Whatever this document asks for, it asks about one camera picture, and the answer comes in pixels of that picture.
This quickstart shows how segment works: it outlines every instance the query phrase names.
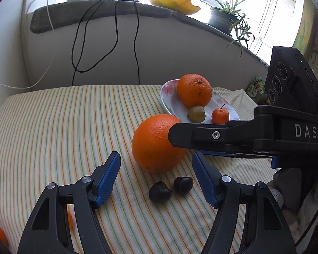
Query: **white lettering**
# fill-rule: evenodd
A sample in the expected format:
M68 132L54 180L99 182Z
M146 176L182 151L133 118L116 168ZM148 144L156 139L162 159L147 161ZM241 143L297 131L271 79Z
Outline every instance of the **white lettering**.
M300 137L301 136L301 127L299 124L296 124L296 137Z
M310 137L309 128L308 128L307 125L306 125L305 137L306 137L307 135Z
M312 136L313 138L317 137L317 133L316 133L315 129L316 129L316 127L313 126L313 128L312 128L312 132L314 133L314 135Z

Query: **dark purple fruit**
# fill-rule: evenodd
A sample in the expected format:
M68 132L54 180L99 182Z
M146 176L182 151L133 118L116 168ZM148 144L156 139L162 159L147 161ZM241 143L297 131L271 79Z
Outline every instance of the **dark purple fruit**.
M164 182L158 181L149 189L148 197L154 203L164 203L172 198L172 191Z
M174 180L174 191L179 195L186 195L193 187L193 179L191 177L177 177Z

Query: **camera lens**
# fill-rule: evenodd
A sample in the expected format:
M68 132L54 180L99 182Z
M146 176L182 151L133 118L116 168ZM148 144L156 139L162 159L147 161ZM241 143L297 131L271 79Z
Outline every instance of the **camera lens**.
M280 84L278 77L274 76L272 78L272 85L273 89L276 91L276 94L280 95L280 93L282 92L282 85Z
M274 93L271 89L269 90L269 96L270 96L271 102L274 103Z
M283 62L278 63L278 72L283 80L287 78L287 70Z

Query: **striped fabric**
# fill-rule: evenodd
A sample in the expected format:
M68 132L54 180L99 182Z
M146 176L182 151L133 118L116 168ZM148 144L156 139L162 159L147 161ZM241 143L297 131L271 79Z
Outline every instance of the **striped fabric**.
M241 119L251 119L256 104L243 90L215 89ZM97 211L107 241L116 254L200 253L216 211L206 203L191 166L192 150L173 171L144 172L134 161L131 139L146 118L165 113L160 86L78 86L9 97L0 108L0 226L16 253L20 236L38 197L51 181L76 182L101 165L111 151L122 165L111 198ZM238 182L269 181L267 160L208 158ZM177 176L192 176L195 185L185 197L165 204L148 199L157 181L168 186ZM238 251L243 231L240 206L231 253ZM72 231L75 250L83 253Z

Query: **white plate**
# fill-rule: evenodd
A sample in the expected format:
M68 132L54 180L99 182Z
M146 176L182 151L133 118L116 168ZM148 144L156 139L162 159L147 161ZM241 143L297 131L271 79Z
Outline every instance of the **white plate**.
M179 79L166 82L160 90L161 102L165 110L170 115L174 115L184 123L191 123L187 117L188 107L186 107L179 99L177 94L177 84ZM227 102L225 98L213 91L211 101L205 107L206 118L202 123L212 123L211 115L214 109L224 106L229 111L230 120L239 120L236 110Z

